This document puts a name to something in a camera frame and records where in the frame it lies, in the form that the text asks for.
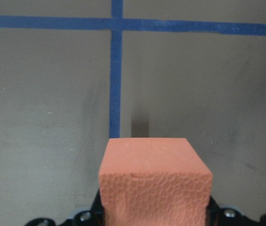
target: screw head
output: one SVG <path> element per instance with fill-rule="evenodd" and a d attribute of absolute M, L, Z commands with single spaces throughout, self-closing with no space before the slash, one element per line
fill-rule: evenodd
<path fill-rule="evenodd" d="M 41 223 L 37 224 L 37 226 L 48 226 L 48 220 L 44 220 Z"/>
<path fill-rule="evenodd" d="M 235 211 L 232 209 L 226 209 L 224 210 L 224 215 L 228 218 L 235 218 Z"/>
<path fill-rule="evenodd" d="M 89 220 L 90 217 L 91 217 L 90 212 L 84 212 L 84 213 L 81 214 L 80 220 L 81 221 L 86 221 L 86 220 Z"/>

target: textured foam surface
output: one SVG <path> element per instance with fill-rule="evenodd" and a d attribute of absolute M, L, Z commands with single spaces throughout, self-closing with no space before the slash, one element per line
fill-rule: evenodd
<path fill-rule="evenodd" d="M 105 226 L 205 225 L 212 173 L 186 139 L 110 139 L 99 182 Z"/>

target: blue cross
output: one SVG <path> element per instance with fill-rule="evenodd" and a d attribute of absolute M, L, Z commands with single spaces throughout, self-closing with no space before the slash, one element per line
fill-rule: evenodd
<path fill-rule="evenodd" d="M 266 36 L 266 24 L 126 19 L 123 18 L 123 0 L 112 0 L 111 14 L 112 18 L 0 16 L 0 27 L 2 28 L 111 30 L 110 138 L 120 135 L 122 31 L 217 32 L 231 35 Z"/>

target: vertical blue tape strip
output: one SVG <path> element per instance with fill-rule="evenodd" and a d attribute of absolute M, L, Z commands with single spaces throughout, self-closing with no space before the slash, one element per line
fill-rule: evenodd
<path fill-rule="evenodd" d="M 112 0 L 111 14 L 113 18 L 123 17 L 123 1 Z M 110 52 L 110 121 L 109 137 L 120 136 L 120 96 L 122 71 L 122 31 L 111 31 Z"/>

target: floor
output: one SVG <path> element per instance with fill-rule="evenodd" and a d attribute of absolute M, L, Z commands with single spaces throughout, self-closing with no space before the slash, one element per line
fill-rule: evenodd
<path fill-rule="evenodd" d="M 53 1 L 13 2 L 0 0 L 0 15 L 110 17 L 106 0 L 54 10 Z M 197 11 L 125 0 L 124 16 L 266 23 L 266 1 L 251 2 Z M 0 28 L 0 225 L 61 223 L 91 204 L 109 137 L 110 39 Z M 214 174 L 218 203 L 266 213 L 266 36 L 124 32 L 122 67 L 121 136 L 187 138 Z"/>

